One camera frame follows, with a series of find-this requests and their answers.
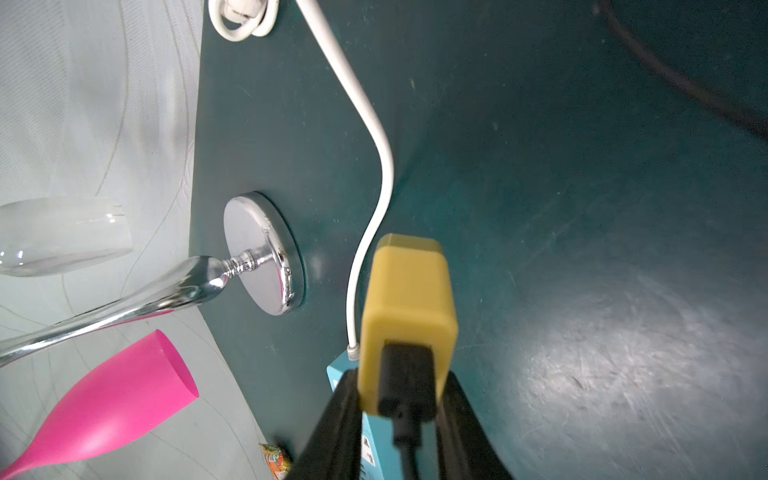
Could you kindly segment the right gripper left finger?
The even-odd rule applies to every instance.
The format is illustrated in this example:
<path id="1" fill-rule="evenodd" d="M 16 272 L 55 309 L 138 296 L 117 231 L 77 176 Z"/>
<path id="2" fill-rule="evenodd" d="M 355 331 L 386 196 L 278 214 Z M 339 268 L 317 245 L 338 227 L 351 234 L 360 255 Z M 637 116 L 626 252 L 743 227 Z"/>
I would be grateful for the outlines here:
<path id="1" fill-rule="evenodd" d="M 347 370 L 287 480 L 358 480 L 361 472 L 362 416 L 358 370 Z"/>

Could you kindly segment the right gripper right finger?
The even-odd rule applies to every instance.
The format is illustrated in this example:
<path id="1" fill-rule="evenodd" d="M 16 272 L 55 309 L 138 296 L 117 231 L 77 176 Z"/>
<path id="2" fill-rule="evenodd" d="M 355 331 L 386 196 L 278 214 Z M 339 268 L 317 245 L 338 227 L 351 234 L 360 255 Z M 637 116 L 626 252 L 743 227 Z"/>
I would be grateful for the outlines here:
<path id="1" fill-rule="evenodd" d="M 453 372 L 448 374 L 435 423 L 441 480 L 514 479 L 493 449 Z"/>

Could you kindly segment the light blue power strip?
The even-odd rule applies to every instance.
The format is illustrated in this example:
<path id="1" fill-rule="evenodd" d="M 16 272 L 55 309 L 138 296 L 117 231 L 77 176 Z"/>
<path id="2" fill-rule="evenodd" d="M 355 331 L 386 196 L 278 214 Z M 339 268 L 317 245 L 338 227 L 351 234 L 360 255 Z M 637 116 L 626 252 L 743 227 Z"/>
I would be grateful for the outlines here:
<path id="1" fill-rule="evenodd" d="M 340 354 L 326 368 L 331 390 L 336 389 L 345 371 L 356 369 L 358 366 L 359 362 L 350 361 L 346 352 Z M 422 446 L 416 454 L 420 479 L 438 479 L 435 424 L 424 423 L 421 430 Z M 393 445 L 392 436 L 392 422 L 388 418 L 363 414 L 361 479 L 403 479 L 400 453 Z"/>

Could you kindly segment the yellow USB plug adapter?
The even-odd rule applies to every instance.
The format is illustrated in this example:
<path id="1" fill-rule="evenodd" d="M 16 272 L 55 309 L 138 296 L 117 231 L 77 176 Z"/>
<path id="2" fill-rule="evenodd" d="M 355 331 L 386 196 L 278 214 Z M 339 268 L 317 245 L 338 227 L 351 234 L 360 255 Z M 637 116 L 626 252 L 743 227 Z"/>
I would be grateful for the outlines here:
<path id="1" fill-rule="evenodd" d="M 440 400 L 459 327 L 449 267 L 441 245 L 400 234 L 382 237 L 373 257 L 362 316 L 358 392 L 362 410 L 377 416 L 382 355 L 387 343 L 429 348 Z"/>

